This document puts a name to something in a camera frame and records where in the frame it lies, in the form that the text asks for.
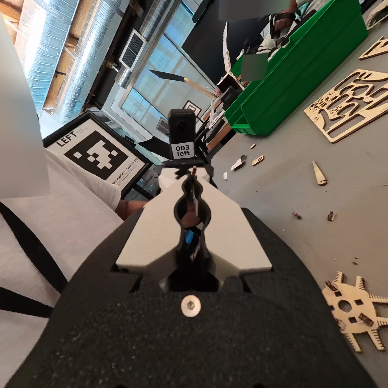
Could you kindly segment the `small wooden part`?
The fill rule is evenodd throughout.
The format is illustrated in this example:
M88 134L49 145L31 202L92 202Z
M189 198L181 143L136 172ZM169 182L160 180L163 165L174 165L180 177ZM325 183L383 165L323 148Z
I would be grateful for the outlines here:
M197 172L197 166L193 166L193 168L192 168L192 170L191 170L191 176L192 176L192 177L196 177L196 172ZM193 204L194 204L196 217L198 217L199 204L198 204L198 199L197 199L197 197L196 197L196 192L195 192L194 183L193 183L193 189L192 189L192 201L193 201Z

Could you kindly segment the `pale wooden sheet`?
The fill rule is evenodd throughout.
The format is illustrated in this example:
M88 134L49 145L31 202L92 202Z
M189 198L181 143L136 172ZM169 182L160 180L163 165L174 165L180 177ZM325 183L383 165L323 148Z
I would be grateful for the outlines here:
M358 59L365 60L388 53L388 39L383 36L373 43Z

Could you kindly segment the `black desk lamp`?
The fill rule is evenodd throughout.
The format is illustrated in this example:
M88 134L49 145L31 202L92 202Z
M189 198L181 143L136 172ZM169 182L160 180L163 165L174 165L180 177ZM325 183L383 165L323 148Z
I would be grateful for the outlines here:
M160 79L179 81L179 82L182 82L182 83L186 83L191 88L197 90L198 92L200 92L203 95L206 95L208 98L210 98L212 100L217 99L217 95L216 94L211 93L206 88L201 87L200 85L198 85L197 83L193 82L192 80L190 80L190 79L188 79L186 77L183 77L183 76L180 76L180 75L176 75L176 74L172 74L172 73L166 73L166 72L161 72L161 71L157 71L157 70L152 70L152 69L149 69L149 71L151 73L153 73L154 75L156 75Z

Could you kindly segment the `spoked wooden gear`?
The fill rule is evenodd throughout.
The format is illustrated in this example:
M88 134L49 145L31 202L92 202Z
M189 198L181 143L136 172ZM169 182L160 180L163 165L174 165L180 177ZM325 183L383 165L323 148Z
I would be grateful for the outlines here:
M376 349L385 352L379 329L388 325L387 318L379 317L375 304L387 305L385 297L370 294L365 280L357 276L355 285L344 283L344 274L337 272L333 281L327 280L322 293L342 335L356 353L362 353L355 336L368 334Z

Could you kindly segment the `wide silver ventilation duct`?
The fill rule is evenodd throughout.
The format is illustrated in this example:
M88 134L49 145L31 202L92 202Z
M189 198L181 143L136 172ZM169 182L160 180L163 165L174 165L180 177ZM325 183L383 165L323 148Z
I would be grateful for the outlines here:
M92 2L23 2L15 48L38 117L54 106Z

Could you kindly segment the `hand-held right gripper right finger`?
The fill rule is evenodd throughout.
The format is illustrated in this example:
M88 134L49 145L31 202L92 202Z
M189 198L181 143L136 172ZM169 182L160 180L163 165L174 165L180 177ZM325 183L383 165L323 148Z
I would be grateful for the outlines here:
M270 271L272 264L242 208L203 178L197 181L200 199L210 210L203 229L209 272L223 284L230 276Z

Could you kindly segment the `wooden wedge stick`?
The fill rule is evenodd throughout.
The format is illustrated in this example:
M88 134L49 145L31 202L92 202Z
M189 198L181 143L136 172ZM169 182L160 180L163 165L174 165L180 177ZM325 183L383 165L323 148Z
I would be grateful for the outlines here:
M327 185L327 178L324 176L323 172L320 170L318 164L315 161L312 161L313 170L317 184L321 187Z

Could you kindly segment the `large window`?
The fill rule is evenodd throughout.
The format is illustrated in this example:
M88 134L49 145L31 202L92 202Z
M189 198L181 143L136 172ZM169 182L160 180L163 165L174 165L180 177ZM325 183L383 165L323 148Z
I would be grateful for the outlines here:
M184 82L162 80L153 71L183 76L210 91L212 85L189 60L182 45L192 31L193 13L184 2L177 7L165 31L140 72L121 110L148 131L157 128L170 109L196 106L198 117L210 107L211 99Z

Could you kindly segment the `curvy cutout wooden sheet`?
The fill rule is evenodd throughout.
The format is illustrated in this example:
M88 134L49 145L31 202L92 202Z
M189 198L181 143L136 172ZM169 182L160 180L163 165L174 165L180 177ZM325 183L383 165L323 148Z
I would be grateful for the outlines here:
M310 104L305 114L337 143L388 112L388 74L357 69Z

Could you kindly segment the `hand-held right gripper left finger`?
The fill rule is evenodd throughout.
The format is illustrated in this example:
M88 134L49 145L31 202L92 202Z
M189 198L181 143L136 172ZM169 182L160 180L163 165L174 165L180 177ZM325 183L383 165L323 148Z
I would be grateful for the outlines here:
M185 196L186 180L181 177L144 206L116 261L119 269L149 277L163 291L167 291L168 276L177 269L176 252L184 237L175 208Z

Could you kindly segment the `person's left forearm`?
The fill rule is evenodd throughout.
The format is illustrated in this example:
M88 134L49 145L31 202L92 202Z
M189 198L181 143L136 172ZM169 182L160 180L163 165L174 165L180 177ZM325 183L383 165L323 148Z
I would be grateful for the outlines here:
M142 210L143 207L147 204L147 201L126 201L119 200L119 203L115 209L115 213L123 220L127 220L130 216L132 216L136 211Z

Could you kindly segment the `narrow silver ventilation duct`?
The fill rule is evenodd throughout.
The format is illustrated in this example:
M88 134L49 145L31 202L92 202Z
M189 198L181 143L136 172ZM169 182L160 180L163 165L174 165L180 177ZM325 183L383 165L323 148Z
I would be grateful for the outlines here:
M155 48L179 4L180 1L178 0L156 0L153 2L140 28L138 30L135 29L149 43L148 50L145 52L145 55L139 63L137 69L133 72L125 69L119 62L121 66L115 78L115 83L121 88L127 89L131 83L131 79L134 76L139 75L141 68L144 66L147 58Z

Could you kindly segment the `green plastic bin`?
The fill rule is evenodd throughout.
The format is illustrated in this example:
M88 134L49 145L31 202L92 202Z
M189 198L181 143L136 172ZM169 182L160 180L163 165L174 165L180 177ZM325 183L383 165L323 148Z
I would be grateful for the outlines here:
M231 128L272 133L367 35L359 1L326 3L271 57L265 79L251 81L225 111Z

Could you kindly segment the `white vent grille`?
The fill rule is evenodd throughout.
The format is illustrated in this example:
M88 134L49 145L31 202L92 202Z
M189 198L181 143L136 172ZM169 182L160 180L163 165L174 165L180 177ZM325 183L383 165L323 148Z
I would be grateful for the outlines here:
M132 30L128 41L122 51L119 62L128 71L133 72L142 61L149 43L135 29Z

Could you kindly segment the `small framed marker sign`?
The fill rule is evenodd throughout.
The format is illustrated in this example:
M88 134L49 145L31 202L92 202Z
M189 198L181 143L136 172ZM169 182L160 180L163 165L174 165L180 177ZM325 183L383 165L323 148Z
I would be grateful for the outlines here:
M193 111L197 121L200 121L201 123L203 123L203 120L201 119L202 108L200 108L198 105L196 105L190 100L187 100L183 106L183 109Z

